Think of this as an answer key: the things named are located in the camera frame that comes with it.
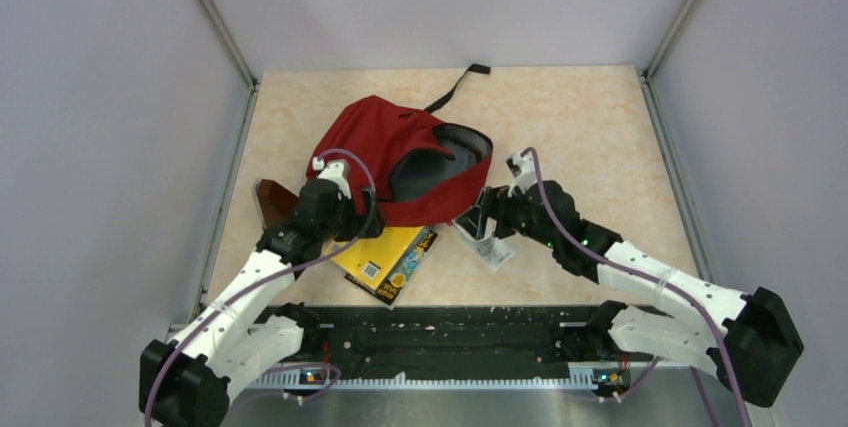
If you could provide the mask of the yellow book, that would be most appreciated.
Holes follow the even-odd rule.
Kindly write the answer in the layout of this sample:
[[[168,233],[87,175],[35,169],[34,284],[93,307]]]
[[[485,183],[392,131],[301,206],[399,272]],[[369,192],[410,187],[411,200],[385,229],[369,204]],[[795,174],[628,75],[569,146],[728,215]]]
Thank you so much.
[[[386,227],[379,237],[357,240],[332,261],[376,291],[428,230],[428,227]]]

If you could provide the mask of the aluminium frame rail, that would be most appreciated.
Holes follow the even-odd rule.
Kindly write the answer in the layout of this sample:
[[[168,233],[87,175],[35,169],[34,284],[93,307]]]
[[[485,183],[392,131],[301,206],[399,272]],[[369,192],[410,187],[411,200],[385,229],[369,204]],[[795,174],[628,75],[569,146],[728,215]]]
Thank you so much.
[[[718,329],[609,302],[598,307],[305,308],[239,321],[210,313],[140,358],[139,407],[166,426],[218,426],[234,399],[268,382],[287,393],[340,388],[564,387],[631,392],[619,370],[579,364],[658,358],[700,370],[751,405],[775,402],[802,346],[762,306]]]

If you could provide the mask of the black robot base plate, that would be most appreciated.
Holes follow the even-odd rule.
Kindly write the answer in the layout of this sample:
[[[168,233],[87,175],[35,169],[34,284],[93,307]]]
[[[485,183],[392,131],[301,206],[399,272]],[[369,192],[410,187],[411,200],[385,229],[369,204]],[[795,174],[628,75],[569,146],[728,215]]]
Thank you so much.
[[[329,362],[345,380],[529,381],[565,379],[579,364],[649,361],[625,354],[590,320],[599,306],[264,309],[256,326],[287,314],[303,327],[300,346],[275,362]]]

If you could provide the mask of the red student backpack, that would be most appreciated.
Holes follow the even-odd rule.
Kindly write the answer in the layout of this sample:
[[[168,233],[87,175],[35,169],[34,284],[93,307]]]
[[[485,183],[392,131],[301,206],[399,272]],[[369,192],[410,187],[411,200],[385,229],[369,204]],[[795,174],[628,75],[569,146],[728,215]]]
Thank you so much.
[[[449,90],[424,109],[371,95],[342,110],[314,153],[362,160],[348,177],[356,213],[375,202],[387,226],[418,227],[450,222],[477,201],[494,144],[474,128],[437,117],[454,94]]]

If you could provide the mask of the clear plastic protractor packet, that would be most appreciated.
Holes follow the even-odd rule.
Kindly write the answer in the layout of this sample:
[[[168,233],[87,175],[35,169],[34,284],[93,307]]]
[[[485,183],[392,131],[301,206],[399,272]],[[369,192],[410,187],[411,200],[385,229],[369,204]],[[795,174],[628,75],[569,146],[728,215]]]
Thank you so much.
[[[480,240],[472,237],[471,233],[459,223],[454,225],[458,237],[491,272],[497,272],[516,256],[516,251],[504,240],[494,236],[495,222],[488,220],[484,236]]]

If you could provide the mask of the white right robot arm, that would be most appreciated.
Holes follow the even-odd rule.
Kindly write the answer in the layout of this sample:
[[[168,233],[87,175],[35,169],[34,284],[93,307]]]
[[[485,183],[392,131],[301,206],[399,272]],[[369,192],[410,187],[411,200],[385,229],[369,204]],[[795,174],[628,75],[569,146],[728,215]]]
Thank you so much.
[[[606,301],[589,323],[586,344],[600,359],[646,353],[694,367],[742,399],[775,404],[804,344],[783,298],[712,284],[670,267],[623,237],[581,218],[573,197],[553,180],[511,193],[487,187],[457,220],[474,240],[515,234],[550,248],[567,272],[648,301],[648,313]]]

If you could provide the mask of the brown leather case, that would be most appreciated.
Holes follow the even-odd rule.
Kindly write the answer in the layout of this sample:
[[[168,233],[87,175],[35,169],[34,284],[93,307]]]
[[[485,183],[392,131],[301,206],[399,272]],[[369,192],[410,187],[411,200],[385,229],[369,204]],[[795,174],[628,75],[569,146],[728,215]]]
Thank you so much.
[[[253,196],[263,229],[274,227],[287,219],[297,205],[298,196],[272,179],[260,178],[253,186]]]

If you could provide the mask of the colourful storey house book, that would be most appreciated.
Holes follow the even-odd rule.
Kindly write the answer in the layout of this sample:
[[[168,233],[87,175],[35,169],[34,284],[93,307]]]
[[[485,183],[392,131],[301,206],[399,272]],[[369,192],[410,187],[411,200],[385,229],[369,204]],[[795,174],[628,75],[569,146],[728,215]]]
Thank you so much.
[[[392,308],[438,238],[438,233],[432,227],[425,227],[429,228],[428,232],[422,235],[418,243],[408,251],[406,257],[391,271],[389,277],[383,281],[376,291],[370,290],[341,268],[345,274],[345,279],[385,306]]]

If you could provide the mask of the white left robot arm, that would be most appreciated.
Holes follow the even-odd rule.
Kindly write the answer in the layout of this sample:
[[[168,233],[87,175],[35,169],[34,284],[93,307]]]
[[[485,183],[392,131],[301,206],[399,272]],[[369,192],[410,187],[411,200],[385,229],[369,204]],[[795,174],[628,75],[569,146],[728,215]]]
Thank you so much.
[[[286,304],[262,324],[270,301],[305,270],[381,233],[385,223],[376,186],[321,173],[291,198],[286,213],[267,223],[231,283],[167,341],[152,340],[140,355],[139,410],[145,426],[219,426],[233,401],[286,358],[319,351],[315,312]]]

